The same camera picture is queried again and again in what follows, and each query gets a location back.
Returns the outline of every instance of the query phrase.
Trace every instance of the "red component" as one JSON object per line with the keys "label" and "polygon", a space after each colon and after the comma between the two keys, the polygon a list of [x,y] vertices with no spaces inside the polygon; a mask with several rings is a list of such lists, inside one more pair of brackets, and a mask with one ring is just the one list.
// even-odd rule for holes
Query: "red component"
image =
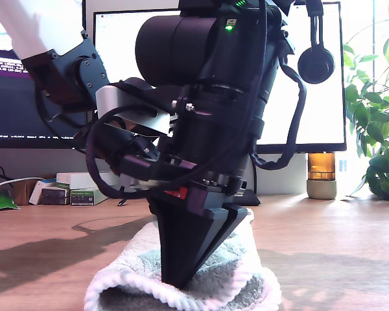
{"label": "red component", "polygon": [[165,192],[167,194],[170,194],[171,196],[175,196],[176,198],[186,200],[189,189],[185,187],[180,187],[179,191],[165,191]]}

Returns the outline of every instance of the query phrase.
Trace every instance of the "green bag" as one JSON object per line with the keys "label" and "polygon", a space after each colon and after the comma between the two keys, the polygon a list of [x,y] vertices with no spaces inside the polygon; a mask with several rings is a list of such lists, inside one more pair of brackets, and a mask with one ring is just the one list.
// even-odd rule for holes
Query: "green bag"
{"label": "green bag", "polygon": [[14,204],[13,198],[8,190],[0,192],[0,209],[20,209]]}

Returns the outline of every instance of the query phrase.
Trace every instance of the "screw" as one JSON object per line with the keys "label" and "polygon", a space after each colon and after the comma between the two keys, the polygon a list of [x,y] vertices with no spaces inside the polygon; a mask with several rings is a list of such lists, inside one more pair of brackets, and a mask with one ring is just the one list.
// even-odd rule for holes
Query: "screw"
{"label": "screw", "polygon": [[194,111],[195,110],[195,106],[191,103],[188,103],[186,104],[186,110],[187,111]]}

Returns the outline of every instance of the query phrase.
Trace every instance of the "stack of boxes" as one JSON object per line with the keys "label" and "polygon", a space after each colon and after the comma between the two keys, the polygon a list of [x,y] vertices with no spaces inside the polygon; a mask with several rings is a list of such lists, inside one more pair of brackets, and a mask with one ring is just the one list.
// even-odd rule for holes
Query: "stack of boxes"
{"label": "stack of boxes", "polygon": [[[100,175],[110,186],[116,187],[119,183],[119,178],[112,172]],[[42,205],[93,206],[106,199],[88,173],[58,173],[56,180],[39,181],[29,202]]]}

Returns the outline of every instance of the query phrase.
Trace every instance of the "white cable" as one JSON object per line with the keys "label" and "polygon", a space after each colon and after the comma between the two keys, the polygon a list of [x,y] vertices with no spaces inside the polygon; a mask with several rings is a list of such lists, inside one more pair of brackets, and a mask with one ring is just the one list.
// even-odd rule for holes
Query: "white cable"
{"label": "white cable", "polygon": [[31,180],[31,179],[38,179],[38,180],[45,180],[45,178],[41,177],[27,177],[27,178],[20,178],[20,179],[13,179],[13,180],[8,180],[0,183],[0,187],[3,185],[7,185],[8,183],[17,183],[19,181],[25,181],[25,180]]}

